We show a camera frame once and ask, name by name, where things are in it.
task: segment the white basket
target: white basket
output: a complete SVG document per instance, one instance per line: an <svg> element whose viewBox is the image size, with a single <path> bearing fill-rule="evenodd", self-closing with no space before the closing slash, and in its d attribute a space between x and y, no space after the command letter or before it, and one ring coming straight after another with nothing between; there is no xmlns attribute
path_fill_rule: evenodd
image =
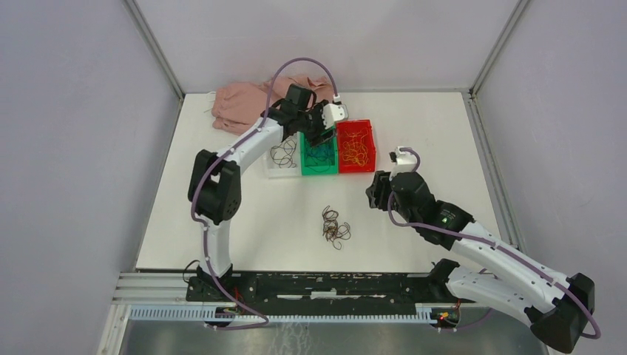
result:
<svg viewBox="0 0 627 355"><path fill-rule="evenodd" d="M290 142L294 142L295 145L293 152L291 151ZM270 149L263 155L265 174L268 178L291 178L301 176L300 141L298 135L288 137L281 144L283 148Z"/></svg>

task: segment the white wall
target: white wall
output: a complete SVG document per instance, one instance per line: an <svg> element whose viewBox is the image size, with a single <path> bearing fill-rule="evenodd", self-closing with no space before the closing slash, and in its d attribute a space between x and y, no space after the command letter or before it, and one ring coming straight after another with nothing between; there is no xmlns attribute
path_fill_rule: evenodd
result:
<svg viewBox="0 0 627 355"><path fill-rule="evenodd" d="M479 92L529 253L596 282L576 354L625 351L626 33L627 1L533 1Z"/></svg>
<svg viewBox="0 0 627 355"><path fill-rule="evenodd" d="M516 0L138 0L186 92L328 65L342 89L470 87ZM287 73L320 74L312 64Z"/></svg>
<svg viewBox="0 0 627 355"><path fill-rule="evenodd" d="M122 1L0 4L0 354L93 354L177 100Z"/></svg>

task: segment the plastic bin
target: plastic bin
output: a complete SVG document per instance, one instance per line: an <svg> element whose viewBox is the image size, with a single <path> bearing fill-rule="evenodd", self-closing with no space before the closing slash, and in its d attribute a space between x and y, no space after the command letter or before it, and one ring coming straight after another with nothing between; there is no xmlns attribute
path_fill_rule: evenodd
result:
<svg viewBox="0 0 627 355"><path fill-rule="evenodd" d="M297 135L288 137L263 155L265 174L269 178L301 176L300 165L300 143Z"/></svg>
<svg viewBox="0 0 627 355"><path fill-rule="evenodd" d="M336 124L339 173L374 172L376 146L370 120Z"/></svg>
<svg viewBox="0 0 627 355"><path fill-rule="evenodd" d="M300 133L300 161L303 175L337 174L337 140L335 137L329 141L311 148Z"/></svg>

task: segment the white table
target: white table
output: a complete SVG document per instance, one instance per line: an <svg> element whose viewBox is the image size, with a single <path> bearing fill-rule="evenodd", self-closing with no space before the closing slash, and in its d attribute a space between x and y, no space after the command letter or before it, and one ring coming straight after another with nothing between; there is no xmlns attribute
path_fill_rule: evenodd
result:
<svg viewBox="0 0 627 355"><path fill-rule="evenodd" d="M457 92L345 93L351 119L373 125L377 169L389 170L388 152L411 146L419 172L436 198L454 203L494 235L498 227L461 94ZM136 267L182 269L201 259L200 227L189 216L187 189L194 158L236 136L211 127L205 94L187 95L172 139ZM442 257L474 263L399 228L387 213L368 207L373 174L268 179L259 159L243 175L243 201L231 224L236 270L428 272ZM322 236L321 212L331 205L352 238L341 251Z"/></svg>

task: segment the pink towel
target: pink towel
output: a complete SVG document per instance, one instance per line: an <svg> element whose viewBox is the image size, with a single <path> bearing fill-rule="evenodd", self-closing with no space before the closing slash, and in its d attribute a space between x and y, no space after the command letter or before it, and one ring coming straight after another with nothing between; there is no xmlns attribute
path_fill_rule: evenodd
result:
<svg viewBox="0 0 627 355"><path fill-rule="evenodd" d="M311 89L316 93L318 102L333 100L333 87L326 77L311 79L306 75L294 77L280 76L274 82L271 104L284 98L292 84ZM261 85L253 83L233 83L216 91L211 114L216 118L213 127L241 135L260 117L265 109L265 99L270 81Z"/></svg>

